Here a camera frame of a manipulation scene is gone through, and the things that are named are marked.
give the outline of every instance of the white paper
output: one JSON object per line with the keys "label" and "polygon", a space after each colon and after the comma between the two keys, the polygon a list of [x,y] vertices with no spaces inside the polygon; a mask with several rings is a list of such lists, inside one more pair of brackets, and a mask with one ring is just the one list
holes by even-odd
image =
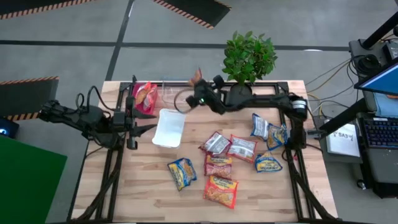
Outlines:
{"label": "white paper", "polygon": [[329,153],[360,157],[355,125],[353,124],[346,124],[327,136],[326,143]]}

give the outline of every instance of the blue snack bag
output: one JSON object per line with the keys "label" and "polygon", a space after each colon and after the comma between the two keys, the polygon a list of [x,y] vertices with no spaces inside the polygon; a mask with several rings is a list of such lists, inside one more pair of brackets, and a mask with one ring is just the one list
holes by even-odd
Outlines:
{"label": "blue snack bag", "polygon": [[278,148],[279,146],[284,145],[286,141],[287,141],[286,125],[283,124],[282,127],[278,127],[269,123],[268,138],[267,138],[268,150],[272,151]]}
{"label": "blue snack bag", "polygon": [[260,172],[277,172],[282,170],[281,164],[272,156],[271,152],[266,152],[263,155],[258,154],[254,162],[254,168],[258,173]]}
{"label": "blue snack bag", "polygon": [[266,141],[268,138],[268,122],[255,113],[252,114],[251,118],[253,119],[253,130],[250,136],[257,136]]}
{"label": "blue snack bag", "polygon": [[178,191],[191,185],[191,181],[197,179],[197,173],[193,169],[193,165],[189,159],[177,159],[176,161],[167,164],[167,166],[173,175]]}

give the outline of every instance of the keyboard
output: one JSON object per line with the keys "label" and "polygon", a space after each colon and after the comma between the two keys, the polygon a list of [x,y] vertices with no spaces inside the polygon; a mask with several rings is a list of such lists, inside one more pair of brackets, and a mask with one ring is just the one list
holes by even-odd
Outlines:
{"label": "keyboard", "polygon": [[361,119],[366,145],[371,148],[398,149],[398,119]]}

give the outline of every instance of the green screen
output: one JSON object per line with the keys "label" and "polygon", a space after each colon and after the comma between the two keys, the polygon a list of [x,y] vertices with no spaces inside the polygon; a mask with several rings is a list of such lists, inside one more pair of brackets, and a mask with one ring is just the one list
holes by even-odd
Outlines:
{"label": "green screen", "polygon": [[66,161],[0,136],[0,223],[45,223]]}

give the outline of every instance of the plant pot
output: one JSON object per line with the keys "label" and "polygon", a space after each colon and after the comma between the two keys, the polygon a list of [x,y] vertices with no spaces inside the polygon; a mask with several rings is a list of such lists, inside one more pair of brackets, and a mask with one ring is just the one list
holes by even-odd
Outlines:
{"label": "plant pot", "polygon": [[240,104],[241,102],[250,98],[251,95],[252,90],[248,84],[244,84],[243,86],[241,86],[238,83],[235,83],[231,86],[231,89],[226,95],[225,103],[228,106]]}

